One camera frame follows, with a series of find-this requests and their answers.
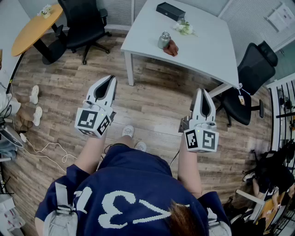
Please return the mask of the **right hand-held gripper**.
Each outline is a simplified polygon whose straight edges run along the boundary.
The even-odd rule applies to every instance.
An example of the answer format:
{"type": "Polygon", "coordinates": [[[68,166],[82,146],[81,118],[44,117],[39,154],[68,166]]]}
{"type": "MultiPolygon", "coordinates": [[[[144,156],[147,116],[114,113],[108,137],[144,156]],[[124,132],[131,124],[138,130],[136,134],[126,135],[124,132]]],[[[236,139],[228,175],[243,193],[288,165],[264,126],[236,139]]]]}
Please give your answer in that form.
{"type": "Polygon", "coordinates": [[[190,105],[189,116],[181,119],[178,132],[184,133],[189,152],[216,152],[219,133],[215,121],[216,108],[205,89],[198,88],[190,105]]]}

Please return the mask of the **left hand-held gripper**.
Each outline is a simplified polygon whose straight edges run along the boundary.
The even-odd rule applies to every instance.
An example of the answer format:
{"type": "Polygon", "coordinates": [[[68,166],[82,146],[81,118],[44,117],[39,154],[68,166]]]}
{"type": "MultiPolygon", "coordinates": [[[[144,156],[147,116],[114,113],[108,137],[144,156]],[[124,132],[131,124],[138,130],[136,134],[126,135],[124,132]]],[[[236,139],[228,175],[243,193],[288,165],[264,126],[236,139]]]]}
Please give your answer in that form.
{"type": "Polygon", "coordinates": [[[116,114],[111,107],[116,89],[117,79],[114,75],[99,79],[89,88],[83,106],[77,110],[77,131],[94,138],[101,138],[105,134],[116,114]]]}

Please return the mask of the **brown cloth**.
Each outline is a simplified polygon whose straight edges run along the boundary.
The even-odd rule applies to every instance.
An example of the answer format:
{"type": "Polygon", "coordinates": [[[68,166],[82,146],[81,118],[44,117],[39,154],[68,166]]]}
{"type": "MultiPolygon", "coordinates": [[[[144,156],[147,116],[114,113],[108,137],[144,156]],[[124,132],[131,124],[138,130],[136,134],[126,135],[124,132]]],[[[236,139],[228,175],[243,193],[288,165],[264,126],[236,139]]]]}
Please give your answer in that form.
{"type": "Polygon", "coordinates": [[[171,55],[173,57],[178,55],[178,50],[179,50],[179,48],[177,47],[177,45],[175,44],[175,42],[172,39],[170,39],[168,45],[163,48],[163,51],[165,53],[167,53],[168,55],[171,55]]]}

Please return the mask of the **small metal cup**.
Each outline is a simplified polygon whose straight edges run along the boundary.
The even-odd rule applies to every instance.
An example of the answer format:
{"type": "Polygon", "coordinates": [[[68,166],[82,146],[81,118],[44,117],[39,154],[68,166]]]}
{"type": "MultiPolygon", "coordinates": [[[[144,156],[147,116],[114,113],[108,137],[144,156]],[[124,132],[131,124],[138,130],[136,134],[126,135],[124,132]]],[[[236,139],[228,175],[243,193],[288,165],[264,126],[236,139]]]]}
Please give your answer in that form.
{"type": "Polygon", "coordinates": [[[171,36],[167,31],[164,31],[158,40],[158,47],[160,49],[164,49],[165,47],[168,47],[170,42],[171,36]]]}

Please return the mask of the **person's left forearm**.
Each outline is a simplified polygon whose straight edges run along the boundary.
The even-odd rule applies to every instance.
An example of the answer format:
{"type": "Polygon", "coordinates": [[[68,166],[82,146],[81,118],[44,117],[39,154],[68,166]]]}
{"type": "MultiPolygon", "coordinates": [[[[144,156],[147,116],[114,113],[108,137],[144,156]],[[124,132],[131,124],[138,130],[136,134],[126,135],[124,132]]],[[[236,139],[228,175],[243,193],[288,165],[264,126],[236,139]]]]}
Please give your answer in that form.
{"type": "Polygon", "coordinates": [[[104,133],[101,138],[90,137],[86,141],[86,144],[76,159],[74,165],[88,174],[93,174],[100,162],[105,141],[106,133],[104,133]]]}

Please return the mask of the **person's right forearm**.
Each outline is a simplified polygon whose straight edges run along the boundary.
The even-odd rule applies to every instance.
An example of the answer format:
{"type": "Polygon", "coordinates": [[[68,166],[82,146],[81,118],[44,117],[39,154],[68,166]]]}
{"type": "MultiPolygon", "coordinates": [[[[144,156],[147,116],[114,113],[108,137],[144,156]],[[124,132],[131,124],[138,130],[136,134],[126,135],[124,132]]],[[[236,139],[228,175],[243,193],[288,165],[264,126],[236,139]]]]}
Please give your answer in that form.
{"type": "Polygon", "coordinates": [[[177,179],[198,199],[202,196],[202,184],[197,160],[197,153],[187,150],[186,139],[183,134],[179,149],[177,179]]]}

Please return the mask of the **white table leg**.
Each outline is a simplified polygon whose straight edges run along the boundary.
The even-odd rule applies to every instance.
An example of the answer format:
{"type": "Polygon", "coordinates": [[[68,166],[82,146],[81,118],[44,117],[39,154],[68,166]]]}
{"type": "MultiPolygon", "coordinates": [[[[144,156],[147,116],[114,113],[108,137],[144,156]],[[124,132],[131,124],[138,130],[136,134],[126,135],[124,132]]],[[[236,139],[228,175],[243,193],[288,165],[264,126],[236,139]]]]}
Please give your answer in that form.
{"type": "Polygon", "coordinates": [[[134,72],[133,72],[133,55],[130,52],[125,51],[125,63],[126,63],[126,70],[128,76],[128,83],[130,86],[134,86],[134,72]]]}
{"type": "Polygon", "coordinates": [[[231,87],[232,87],[231,85],[223,83],[223,84],[217,86],[215,89],[211,90],[209,92],[209,95],[210,95],[211,98],[213,98],[213,97],[223,93],[224,91],[230,89],[231,87]]]}

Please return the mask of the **person's left leg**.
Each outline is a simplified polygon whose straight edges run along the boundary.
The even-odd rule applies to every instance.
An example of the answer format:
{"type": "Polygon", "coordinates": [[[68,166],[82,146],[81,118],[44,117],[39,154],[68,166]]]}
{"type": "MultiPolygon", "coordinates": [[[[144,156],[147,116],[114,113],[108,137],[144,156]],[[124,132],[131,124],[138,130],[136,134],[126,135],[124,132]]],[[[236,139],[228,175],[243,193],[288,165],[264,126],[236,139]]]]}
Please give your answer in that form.
{"type": "Polygon", "coordinates": [[[119,143],[119,144],[124,144],[130,148],[133,148],[134,147],[134,142],[133,142],[133,139],[129,136],[129,135],[125,135],[125,136],[122,136],[120,137],[116,143],[119,143]]]}

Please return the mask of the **black office chair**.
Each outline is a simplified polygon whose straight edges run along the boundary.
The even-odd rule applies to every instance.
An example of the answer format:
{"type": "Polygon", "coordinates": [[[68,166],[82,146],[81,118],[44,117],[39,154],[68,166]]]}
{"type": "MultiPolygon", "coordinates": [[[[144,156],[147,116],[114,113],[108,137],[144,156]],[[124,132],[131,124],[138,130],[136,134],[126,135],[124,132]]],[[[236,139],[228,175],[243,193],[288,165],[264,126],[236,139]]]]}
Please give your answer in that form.
{"type": "Polygon", "coordinates": [[[112,36],[110,32],[105,31],[108,16],[106,9],[98,9],[96,0],[58,0],[58,3],[66,16],[69,30],[65,35],[61,25],[54,31],[55,36],[73,53],[85,46],[83,65],[87,64],[86,56],[91,46],[110,53],[108,48],[97,43],[97,40],[104,36],[112,36]]]}
{"type": "Polygon", "coordinates": [[[260,117],[264,117],[264,104],[259,100],[259,105],[253,106],[251,96],[254,95],[260,87],[275,73],[275,67],[278,64],[278,58],[271,47],[263,41],[259,45],[250,43],[237,68],[239,83],[242,83],[243,89],[250,93],[241,91],[245,106],[240,104],[238,98],[238,89],[230,88],[224,91],[216,98],[221,102],[216,112],[224,109],[228,118],[228,127],[232,126],[231,118],[243,125],[249,125],[252,111],[259,111],[260,117]]]}

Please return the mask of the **black barred shelf unit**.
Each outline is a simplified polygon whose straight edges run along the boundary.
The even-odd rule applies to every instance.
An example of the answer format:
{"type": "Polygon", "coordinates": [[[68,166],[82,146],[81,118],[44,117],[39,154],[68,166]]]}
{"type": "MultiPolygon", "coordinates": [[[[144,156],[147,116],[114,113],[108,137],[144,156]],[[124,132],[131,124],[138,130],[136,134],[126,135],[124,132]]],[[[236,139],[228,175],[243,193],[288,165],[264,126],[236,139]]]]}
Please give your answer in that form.
{"type": "Polygon", "coordinates": [[[295,141],[295,73],[266,87],[271,94],[271,150],[277,151],[291,139],[295,141]]]}

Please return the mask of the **white flower bouquet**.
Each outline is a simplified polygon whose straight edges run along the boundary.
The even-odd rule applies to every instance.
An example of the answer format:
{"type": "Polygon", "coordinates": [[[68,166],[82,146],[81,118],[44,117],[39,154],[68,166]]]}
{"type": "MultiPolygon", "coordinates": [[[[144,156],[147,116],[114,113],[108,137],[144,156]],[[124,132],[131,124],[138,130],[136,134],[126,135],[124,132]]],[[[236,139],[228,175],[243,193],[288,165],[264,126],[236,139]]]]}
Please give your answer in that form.
{"type": "Polygon", "coordinates": [[[181,35],[194,35],[197,36],[195,33],[194,27],[186,20],[181,19],[175,23],[173,29],[179,32],[181,35]]]}

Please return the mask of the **navy shirt white print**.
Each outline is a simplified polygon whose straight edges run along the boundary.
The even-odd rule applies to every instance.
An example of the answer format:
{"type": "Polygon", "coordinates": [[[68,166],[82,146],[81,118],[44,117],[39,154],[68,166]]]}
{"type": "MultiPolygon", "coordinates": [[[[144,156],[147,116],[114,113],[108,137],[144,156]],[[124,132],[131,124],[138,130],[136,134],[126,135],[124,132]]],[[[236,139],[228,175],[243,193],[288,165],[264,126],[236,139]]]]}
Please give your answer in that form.
{"type": "Polygon", "coordinates": [[[192,216],[198,236],[231,236],[216,192],[195,198],[160,157],[112,146],[98,170],[71,165],[54,181],[35,217],[45,236],[172,236],[172,204],[192,216]]]}

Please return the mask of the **round wooden table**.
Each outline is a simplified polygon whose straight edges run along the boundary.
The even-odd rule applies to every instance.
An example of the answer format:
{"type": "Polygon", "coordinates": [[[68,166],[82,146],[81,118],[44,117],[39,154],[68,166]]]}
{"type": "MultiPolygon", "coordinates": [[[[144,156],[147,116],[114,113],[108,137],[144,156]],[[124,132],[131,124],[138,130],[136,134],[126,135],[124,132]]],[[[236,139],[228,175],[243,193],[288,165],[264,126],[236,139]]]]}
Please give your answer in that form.
{"type": "Polygon", "coordinates": [[[66,50],[66,35],[62,31],[63,25],[57,26],[56,22],[63,13],[60,4],[52,6],[51,15],[48,18],[36,16],[31,19],[20,31],[15,39],[11,54],[19,56],[24,54],[31,46],[34,46],[41,54],[45,65],[50,65],[57,61],[66,50]],[[41,37],[52,28],[57,40],[49,46],[41,40],[41,37]]]}

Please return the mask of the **small potted white flowers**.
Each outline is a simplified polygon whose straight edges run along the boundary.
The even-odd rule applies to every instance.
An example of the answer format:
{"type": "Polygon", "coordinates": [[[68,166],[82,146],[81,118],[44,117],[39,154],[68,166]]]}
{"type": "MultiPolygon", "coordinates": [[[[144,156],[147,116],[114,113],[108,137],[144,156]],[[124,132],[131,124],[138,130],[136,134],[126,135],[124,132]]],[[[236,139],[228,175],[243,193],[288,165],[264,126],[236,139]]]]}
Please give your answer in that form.
{"type": "Polygon", "coordinates": [[[40,10],[37,16],[39,17],[42,16],[44,19],[47,19],[48,17],[51,16],[51,10],[52,10],[52,6],[50,4],[47,4],[40,10]]]}

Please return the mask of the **black rectangular box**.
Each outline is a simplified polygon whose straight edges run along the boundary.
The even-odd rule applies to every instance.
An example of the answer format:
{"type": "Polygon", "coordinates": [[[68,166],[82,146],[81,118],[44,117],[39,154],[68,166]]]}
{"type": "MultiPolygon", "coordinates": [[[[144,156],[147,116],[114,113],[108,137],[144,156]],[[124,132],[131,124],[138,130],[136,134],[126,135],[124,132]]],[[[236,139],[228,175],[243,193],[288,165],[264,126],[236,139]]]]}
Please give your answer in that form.
{"type": "Polygon", "coordinates": [[[163,2],[157,5],[156,11],[173,19],[174,21],[179,21],[184,18],[185,11],[167,3],[163,2]]]}

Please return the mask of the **white paper notice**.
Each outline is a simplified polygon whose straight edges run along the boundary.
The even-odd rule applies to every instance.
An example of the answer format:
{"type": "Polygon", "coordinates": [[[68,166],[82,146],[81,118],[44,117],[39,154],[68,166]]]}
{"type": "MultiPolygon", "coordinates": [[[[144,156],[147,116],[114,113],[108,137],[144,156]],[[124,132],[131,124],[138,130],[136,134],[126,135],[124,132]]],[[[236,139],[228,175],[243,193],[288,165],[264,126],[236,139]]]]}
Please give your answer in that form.
{"type": "Polygon", "coordinates": [[[281,32],[295,23],[295,15],[283,2],[266,19],[277,32],[281,32]]]}

